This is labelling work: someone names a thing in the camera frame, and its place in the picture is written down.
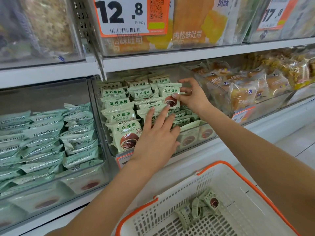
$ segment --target white plastic basket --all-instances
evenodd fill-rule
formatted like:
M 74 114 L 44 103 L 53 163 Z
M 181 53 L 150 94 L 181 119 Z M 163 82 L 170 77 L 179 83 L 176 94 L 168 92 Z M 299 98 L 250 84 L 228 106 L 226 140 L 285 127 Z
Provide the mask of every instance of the white plastic basket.
M 220 216 L 209 216 L 184 230 L 174 212 L 208 187 L 223 203 Z M 299 235 L 275 205 L 229 163 L 215 162 L 126 216 L 116 236 Z

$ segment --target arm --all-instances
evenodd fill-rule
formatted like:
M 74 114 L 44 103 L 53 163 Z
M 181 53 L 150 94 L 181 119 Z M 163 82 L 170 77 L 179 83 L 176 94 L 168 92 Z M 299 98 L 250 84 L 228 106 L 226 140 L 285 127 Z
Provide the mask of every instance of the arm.
M 195 79 L 174 95 L 211 125 L 251 177 L 303 236 L 315 231 L 315 171 L 290 154 L 235 123 L 212 106 Z
M 148 112 L 134 154 L 125 167 L 67 226 L 47 236 L 111 235 L 125 210 L 153 174 L 168 162 L 179 144 L 176 138 L 180 128 L 177 126 L 170 131 L 175 115 L 165 120 L 168 110 L 169 105 L 162 110 L 153 127 L 154 109 Z

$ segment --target floor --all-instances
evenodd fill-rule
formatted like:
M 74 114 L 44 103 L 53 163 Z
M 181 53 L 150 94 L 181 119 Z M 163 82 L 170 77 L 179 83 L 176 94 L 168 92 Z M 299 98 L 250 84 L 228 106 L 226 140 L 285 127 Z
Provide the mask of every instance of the floor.
M 315 170 L 315 122 L 281 139 L 275 145 Z M 259 188 L 241 164 L 238 164 L 235 168 Z

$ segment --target white shelf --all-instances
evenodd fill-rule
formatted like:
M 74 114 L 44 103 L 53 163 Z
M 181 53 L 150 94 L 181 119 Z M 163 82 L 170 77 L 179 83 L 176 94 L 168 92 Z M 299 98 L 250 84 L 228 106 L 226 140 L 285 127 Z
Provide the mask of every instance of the white shelf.
M 211 47 L 207 49 L 193 49 L 160 53 L 148 53 L 142 55 L 123 57 L 110 57 L 105 58 L 103 60 L 103 69 L 105 73 L 108 73 L 128 69 L 137 69 L 165 64 L 182 63 L 201 59 L 217 58 L 228 55 L 244 54 L 256 51 L 308 45 L 313 43 L 315 43 L 315 37 L 280 40 L 255 44 L 242 44 L 236 46 Z
M 315 121 L 315 97 L 311 97 L 250 123 L 246 125 L 246 128 L 269 142 L 276 143 L 280 139 L 294 133 L 301 127 L 310 124 L 313 121 Z M 156 173 L 150 182 L 147 183 L 144 189 L 129 206 L 125 214 L 130 213 L 135 208 L 150 201 L 154 195 L 160 194 L 177 182 L 187 178 L 195 171 L 200 170 L 217 160 L 227 161 L 233 166 L 239 164 L 238 160 L 219 138 L 201 144 L 171 158 L 168 164 Z M 95 190 L 80 198 L 56 207 L 55 209 L 31 218 L 21 225 L 11 228 L 10 231 L 4 232 L 2 236 L 18 236 L 39 227 L 90 202 L 100 191 L 100 189 Z M 30 231 L 29 234 L 26 235 L 43 236 L 50 230 L 66 225 L 79 212 L 80 210 L 77 210 L 71 213 L 70 216 L 62 217 L 62 224 L 53 223 L 53 221 L 34 231 Z
M 100 75 L 95 60 L 0 70 L 0 89 L 89 75 Z

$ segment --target finger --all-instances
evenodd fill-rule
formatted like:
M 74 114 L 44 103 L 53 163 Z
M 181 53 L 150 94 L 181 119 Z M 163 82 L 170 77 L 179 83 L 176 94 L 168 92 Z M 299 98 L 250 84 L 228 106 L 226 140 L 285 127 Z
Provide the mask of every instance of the finger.
M 143 125 L 143 131 L 144 132 L 147 132 L 147 131 L 151 130 L 151 128 L 152 128 L 153 113 L 154 113 L 154 107 L 152 107 L 147 113 L 147 116 L 146 116 L 146 119 L 145 119 L 144 125 Z
M 180 127 L 178 125 L 171 130 L 171 134 L 173 134 L 175 138 L 178 137 L 179 133 L 180 133 Z
M 163 123 L 165 121 L 168 111 L 169 111 L 169 104 L 166 107 L 164 107 L 163 110 L 160 112 L 153 126 L 153 129 L 160 129 L 163 126 Z
M 178 81 L 179 83 L 190 83 L 190 85 L 192 86 L 192 88 L 195 87 L 199 87 L 199 83 L 197 82 L 197 80 L 195 80 L 194 78 L 186 78 L 186 79 L 180 79 Z
M 175 119 L 175 114 L 172 113 L 172 114 L 164 121 L 164 124 L 163 124 L 162 129 L 169 132 L 169 131 L 171 130 L 172 125 L 173 125 L 174 119 Z
M 173 145 L 173 150 L 172 153 L 174 153 L 176 151 L 176 148 L 180 145 L 180 142 L 176 141 Z
M 174 94 L 172 94 L 172 97 L 187 105 L 190 96 L 185 96 L 182 94 L 174 93 Z
M 190 88 L 190 87 L 181 87 L 181 88 L 180 88 L 180 91 L 181 91 L 181 92 L 185 92 L 185 93 L 190 93 L 190 94 L 191 94 L 192 88 Z

